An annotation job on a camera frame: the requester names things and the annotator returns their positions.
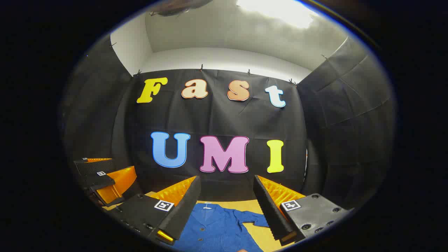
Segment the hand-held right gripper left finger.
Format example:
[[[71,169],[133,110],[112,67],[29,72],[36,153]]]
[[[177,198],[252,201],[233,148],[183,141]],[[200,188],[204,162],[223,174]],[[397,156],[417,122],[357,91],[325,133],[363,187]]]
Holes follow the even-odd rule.
[[[174,245],[180,239],[200,192],[201,179],[193,176],[150,196],[137,194],[105,213],[150,242]]]

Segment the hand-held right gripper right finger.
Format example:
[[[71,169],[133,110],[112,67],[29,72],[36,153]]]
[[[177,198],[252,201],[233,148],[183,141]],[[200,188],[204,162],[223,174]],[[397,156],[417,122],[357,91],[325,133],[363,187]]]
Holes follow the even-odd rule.
[[[305,196],[259,175],[253,178],[253,193],[274,239],[282,246],[308,240],[353,211],[320,194]]]

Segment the blue button shirt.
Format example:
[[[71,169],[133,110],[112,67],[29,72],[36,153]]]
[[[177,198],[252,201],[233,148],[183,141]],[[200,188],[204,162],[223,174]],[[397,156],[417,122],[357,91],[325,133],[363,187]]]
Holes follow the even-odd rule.
[[[227,209],[218,204],[196,204],[172,247],[182,252],[263,252],[245,223],[269,227],[262,214]]]

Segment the black backdrop cloth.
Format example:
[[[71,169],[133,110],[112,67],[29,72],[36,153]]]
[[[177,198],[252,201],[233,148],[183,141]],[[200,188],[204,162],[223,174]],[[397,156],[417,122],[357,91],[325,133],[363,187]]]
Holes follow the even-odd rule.
[[[82,158],[134,166],[124,193],[157,192],[193,176],[202,201],[255,199],[259,175],[345,208],[376,193],[389,167],[396,101],[373,56],[347,38],[297,86],[226,70],[131,77],[110,47],[91,49],[59,111],[77,180]]]

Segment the bright ceiling light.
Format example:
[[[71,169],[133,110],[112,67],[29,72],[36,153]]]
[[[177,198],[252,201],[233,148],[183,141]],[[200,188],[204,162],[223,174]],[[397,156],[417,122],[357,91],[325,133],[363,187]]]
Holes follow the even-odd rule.
[[[300,29],[307,29],[318,13],[296,0],[237,0],[236,5]]]

